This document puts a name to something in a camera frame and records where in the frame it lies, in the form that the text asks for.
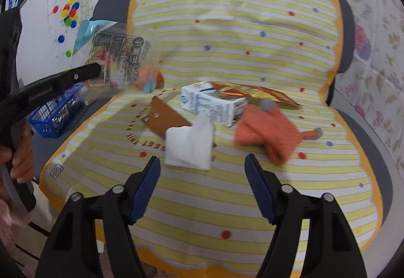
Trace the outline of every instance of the yellow striped mat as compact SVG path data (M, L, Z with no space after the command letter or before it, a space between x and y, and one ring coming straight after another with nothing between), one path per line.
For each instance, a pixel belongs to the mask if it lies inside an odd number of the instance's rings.
M62 208L75 191L105 193L144 168L151 156L162 172L145 217L130 227L141 260L180 277L255 275L274 227L261 217L244 174L244 158L301 193L332 193L363 250L377 235L381 195L369 162L324 95L342 47L338 0L131 0L128 26L161 34L166 86L201 80L272 87L303 104L283 110L300 131L321 127L288 163L274 166L260 147L235 145L235 127L215 126L209 171L164 165L164 141L139 120L154 95L180 108L179 90L120 94L87 120L54 154L40 187ZM98 238L103 234L100 225ZM292 276L299 276L308 238L304 221Z

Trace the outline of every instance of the white milk carton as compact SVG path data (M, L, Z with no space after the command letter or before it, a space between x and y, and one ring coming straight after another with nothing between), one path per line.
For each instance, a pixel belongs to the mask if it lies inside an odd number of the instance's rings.
M218 96L206 81L181 88L181 107L194 114L205 112L214 124L231 127L241 118L247 103L246 97Z

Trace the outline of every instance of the plastic bag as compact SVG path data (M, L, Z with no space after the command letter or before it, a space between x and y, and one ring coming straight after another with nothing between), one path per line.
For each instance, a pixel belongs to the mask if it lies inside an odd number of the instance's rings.
M101 65L102 71L98 78L86 82L89 90L133 87L150 93L164 86L158 37L153 30L137 30L137 35L128 35L122 23L82 21L72 65L94 62Z

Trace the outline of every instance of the human hand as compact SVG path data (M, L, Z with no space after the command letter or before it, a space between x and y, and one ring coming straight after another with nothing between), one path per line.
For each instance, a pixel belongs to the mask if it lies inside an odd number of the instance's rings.
M25 122L21 143L14 155L11 149L0 146L0 163L6 163L12 159L13 168L11 169L11 179L16 179L18 183L25 183L34 178L34 153L31 149L32 134L30 125ZM0 199L9 202L10 197L7 190L0 180Z

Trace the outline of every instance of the white tissue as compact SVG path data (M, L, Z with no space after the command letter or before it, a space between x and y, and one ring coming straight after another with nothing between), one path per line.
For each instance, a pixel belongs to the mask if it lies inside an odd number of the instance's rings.
M166 131L166 164L192 169L211 168L213 124L204 112L192 127L169 128Z

